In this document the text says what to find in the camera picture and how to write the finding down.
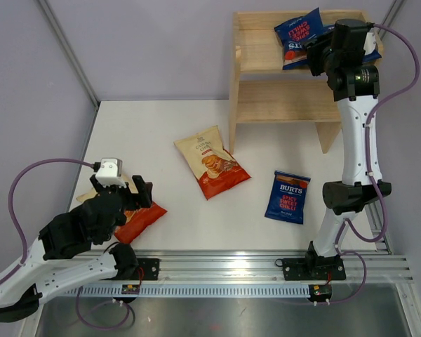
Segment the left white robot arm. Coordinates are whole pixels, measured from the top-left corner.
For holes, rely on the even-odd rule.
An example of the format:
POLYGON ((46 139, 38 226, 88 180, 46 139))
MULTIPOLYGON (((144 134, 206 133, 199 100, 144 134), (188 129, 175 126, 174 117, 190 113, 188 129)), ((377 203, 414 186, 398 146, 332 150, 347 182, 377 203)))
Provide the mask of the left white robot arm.
POLYGON ((108 252, 61 271, 55 267, 108 242, 115 229, 126 224, 126 211, 152 205, 152 183, 133 176, 128 183, 101 186, 92 177, 97 194, 80 206, 60 214, 47 224, 30 247, 27 260, 16 263, 18 271, 0 284, 0 323, 16 322, 35 313, 39 306, 60 294, 101 279, 132 278, 139 267, 130 244, 118 243, 108 252))

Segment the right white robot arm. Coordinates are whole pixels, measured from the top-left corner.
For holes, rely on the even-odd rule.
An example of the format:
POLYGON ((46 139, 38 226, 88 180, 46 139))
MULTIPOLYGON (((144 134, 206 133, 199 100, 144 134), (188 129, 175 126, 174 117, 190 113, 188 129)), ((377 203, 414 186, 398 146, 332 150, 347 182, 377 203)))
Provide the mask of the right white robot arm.
POLYGON ((305 42, 313 76, 326 74, 328 87, 341 116, 344 146, 342 179, 322 189, 326 212, 315 240, 298 262, 302 280, 344 280, 340 253, 347 228, 363 208, 390 195, 392 186, 382 179, 377 162, 373 108, 380 94, 379 73, 363 62, 370 22, 340 19, 334 28, 305 42))

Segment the blue Burts sea salt bag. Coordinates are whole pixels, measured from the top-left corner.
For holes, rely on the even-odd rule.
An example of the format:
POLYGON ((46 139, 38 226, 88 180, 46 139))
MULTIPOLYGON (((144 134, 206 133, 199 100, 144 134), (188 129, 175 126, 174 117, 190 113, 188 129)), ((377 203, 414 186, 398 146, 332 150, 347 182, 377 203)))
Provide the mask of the blue Burts sea salt bag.
MULTIPOLYGON (((333 30, 335 28, 335 25, 324 25, 323 29, 325 33, 329 34, 329 42, 331 43, 332 38, 333 38, 333 30)), ((366 35, 366 39, 364 41, 363 44, 363 49, 365 51, 364 57, 363 57, 363 61, 364 62, 371 62, 377 59, 380 59, 382 56, 379 53, 379 51, 377 50, 377 41, 375 38, 375 33, 373 31, 369 31, 366 35)))

